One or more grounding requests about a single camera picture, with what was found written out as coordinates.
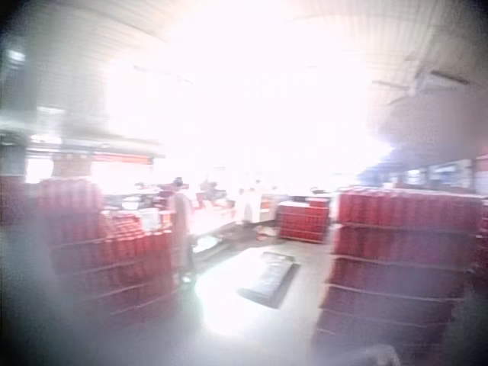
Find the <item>gray floor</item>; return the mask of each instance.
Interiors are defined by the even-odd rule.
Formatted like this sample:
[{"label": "gray floor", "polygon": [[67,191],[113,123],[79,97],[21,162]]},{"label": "gray floor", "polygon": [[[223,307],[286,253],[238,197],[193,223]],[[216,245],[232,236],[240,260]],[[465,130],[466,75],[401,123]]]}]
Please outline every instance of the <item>gray floor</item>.
[{"label": "gray floor", "polygon": [[268,239],[251,252],[265,250],[292,255],[299,265],[278,309],[235,293],[241,261],[229,258],[200,276],[179,316],[131,329],[98,344],[99,352],[116,364],[310,364],[328,248]]}]

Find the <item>ceiling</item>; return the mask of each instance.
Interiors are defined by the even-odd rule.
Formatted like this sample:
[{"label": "ceiling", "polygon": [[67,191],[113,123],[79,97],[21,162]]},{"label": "ceiling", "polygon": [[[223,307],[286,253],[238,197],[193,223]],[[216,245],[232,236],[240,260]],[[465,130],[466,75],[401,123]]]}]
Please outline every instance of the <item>ceiling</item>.
[{"label": "ceiling", "polygon": [[[484,133],[487,49],[467,3],[30,2],[3,40],[0,130],[177,149],[181,131],[257,118],[266,133],[328,134],[356,108],[364,130],[395,148],[395,163],[476,155],[469,142]],[[139,76],[128,76],[134,68]],[[430,72],[461,82],[425,86],[419,80]]]}]

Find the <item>person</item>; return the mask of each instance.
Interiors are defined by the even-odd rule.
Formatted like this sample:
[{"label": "person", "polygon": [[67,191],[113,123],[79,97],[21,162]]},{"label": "person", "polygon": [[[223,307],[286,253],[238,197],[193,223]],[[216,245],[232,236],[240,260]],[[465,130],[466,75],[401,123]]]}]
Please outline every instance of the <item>person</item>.
[{"label": "person", "polygon": [[173,186],[175,193],[168,200],[168,209],[172,214],[172,261],[178,269],[179,280],[190,282],[195,272],[190,236],[193,206],[190,199],[181,192],[183,187],[181,177],[173,181]]}]

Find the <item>worker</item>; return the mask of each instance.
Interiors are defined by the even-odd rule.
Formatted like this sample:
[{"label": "worker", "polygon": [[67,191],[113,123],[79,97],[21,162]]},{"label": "worker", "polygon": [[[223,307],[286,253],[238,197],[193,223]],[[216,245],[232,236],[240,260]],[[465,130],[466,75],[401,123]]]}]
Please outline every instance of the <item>worker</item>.
[{"label": "worker", "polygon": [[183,179],[173,181],[175,193],[169,198],[168,208],[172,214],[172,263],[178,269],[179,280],[192,282],[195,268],[190,236],[190,225],[193,216],[193,205],[190,199],[181,192]]}]

